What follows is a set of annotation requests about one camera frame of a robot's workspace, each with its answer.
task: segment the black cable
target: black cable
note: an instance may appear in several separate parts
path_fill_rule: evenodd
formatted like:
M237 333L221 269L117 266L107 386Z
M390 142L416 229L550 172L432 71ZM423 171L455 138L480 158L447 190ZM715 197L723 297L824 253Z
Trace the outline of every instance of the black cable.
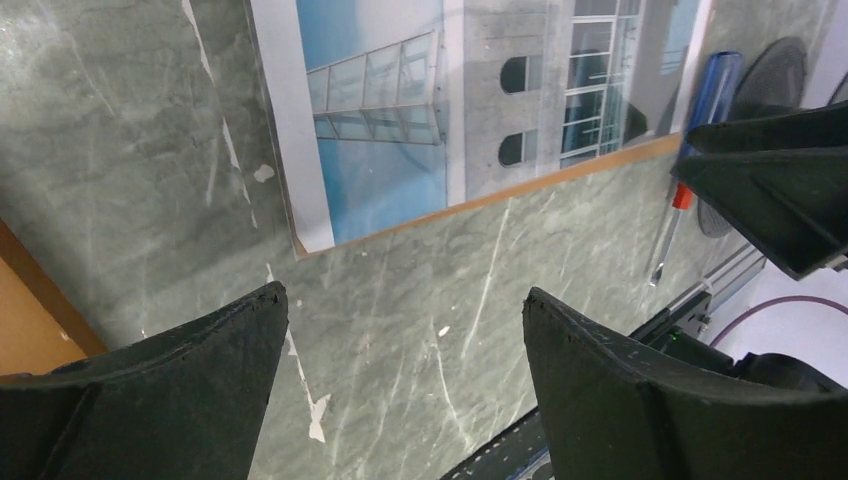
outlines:
M787 296L787 297L773 298L773 299L771 299L767 302L763 302L763 303L751 308L750 310L743 313L742 315L739 315L735 320L730 322L729 325L724 327L724 330L722 330L721 332L719 332L718 335L716 335L716 337L713 339L713 341L710 342L710 347L715 348L715 346L718 345L719 343L721 343L721 341L724 340L724 338L727 337L730 334L730 332L732 332L742 322L744 322L745 320L750 318L755 313L761 312L761 311L763 311L763 310L765 310L769 307L773 307L775 305L781 305L781 304L784 304L784 303L817 303L819 305L824 305L826 307L830 307L834 310L842 312L846 316L848 316L848 307L846 307L845 305L842 305L841 303L834 302L833 300L828 300L826 298L813 297L813 296L810 296L810 295L790 295L790 296Z

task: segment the paint chip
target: paint chip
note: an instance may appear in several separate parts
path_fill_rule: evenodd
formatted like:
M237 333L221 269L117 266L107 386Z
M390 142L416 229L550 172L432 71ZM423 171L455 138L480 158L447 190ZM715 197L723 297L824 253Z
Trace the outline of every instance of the paint chip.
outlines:
M264 163L262 164L262 166L259 167L258 170L253 172L253 178L255 178L256 181L259 182L259 183L265 183L268 179L270 179L274 175L276 175L276 172L274 172L274 169L271 168L270 166L264 164Z

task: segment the wooden edge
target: wooden edge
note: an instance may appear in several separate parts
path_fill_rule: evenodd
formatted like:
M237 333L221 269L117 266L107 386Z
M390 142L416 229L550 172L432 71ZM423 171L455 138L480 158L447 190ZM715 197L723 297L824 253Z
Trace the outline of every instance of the wooden edge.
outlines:
M92 357L108 351L82 315L65 298L59 287L44 273L38 262L2 220L0 220L0 257L83 353Z
M662 155L668 155L670 153L676 152L680 148L680 142L680 134L666 135L664 137L643 143L641 145L637 145L635 147L619 150L617 152L612 152L607 155L603 155L592 160L579 163L577 165L574 165L573 167L560 170L550 175L545 175L544 177L539 177L530 180L528 182L501 190L500 192L493 193L485 197L480 197L459 205L455 205L453 207L446 208L444 210L439 210L438 212L434 212L429 215L424 215L423 217L416 218L415 220L402 223L395 227L382 230L366 237L358 238L356 240L351 240L350 242L336 245L333 248L338 248L343 245L353 245L360 242L364 242L372 238L379 237L381 235L387 235L390 233L397 232L399 230L403 230L405 228L414 227L416 225L422 225L424 223L432 222L434 220L438 220L440 218L444 218L450 215L456 215L460 212L481 208L486 205L501 202L512 197L517 197L528 194L530 192L534 192L536 190L548 188L558 183L567 182L569 180L574 180L575 178L584 177L592 173L609 170L611 168L621 167L643 160L649 160ZM310 253L303 248L303 245L297 239L296 232L293 233L293 237L295 240L295 253L297 254L298 258L310 257L332 250L332 248L330 248L327 250L321 250L319 252Z

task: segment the wire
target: wire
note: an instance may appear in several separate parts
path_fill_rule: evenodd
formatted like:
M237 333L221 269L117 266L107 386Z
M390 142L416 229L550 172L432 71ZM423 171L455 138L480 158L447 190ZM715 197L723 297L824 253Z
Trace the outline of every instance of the wire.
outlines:
M773 307L775 305L781 305L781 304L784 304L784 303L817 303L819 305L824 305L826 307L830 307L830 308L837 310L841 313L844 313L846 316L848 316L848 307L846 307L845 305L842 305L841 303L834 302L833 300L828 300L826 298L813 297L813 296L809 296L809 295L790 295L790 296L787 296L787 297L773 298L773 299L771 299L767 302L763 302L763 303L751 308L750 310L743 313L742 315L739 315L735 320L733 320L732 322L730 322L730 324L728 324L726 327L724 327L724 330L722 330L721 332L719 332L718 335L716 335L716 337L713 339L713 341L710 342L710 347L715 348L715 346L718 345L719 343L721 343L721 341L724 340L724 338L727 337L730 334L730 332L732 332L742 322L744 322L745 320L747 320L748 318L750 318L752 315L756 314L757 312L761 312L761 311L763 311L763 310L765 310L769 307Z

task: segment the arched window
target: arched window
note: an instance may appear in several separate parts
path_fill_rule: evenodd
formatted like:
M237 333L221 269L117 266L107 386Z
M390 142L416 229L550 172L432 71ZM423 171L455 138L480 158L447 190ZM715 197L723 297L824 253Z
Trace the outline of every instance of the arched window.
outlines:
M542 86L542 56L512 57L501 68L501 88L513 94Z
M501 142L501 148L498 149L498 162L504 167L512 167L522 162L536 160L538 137L538 130L507 136Z

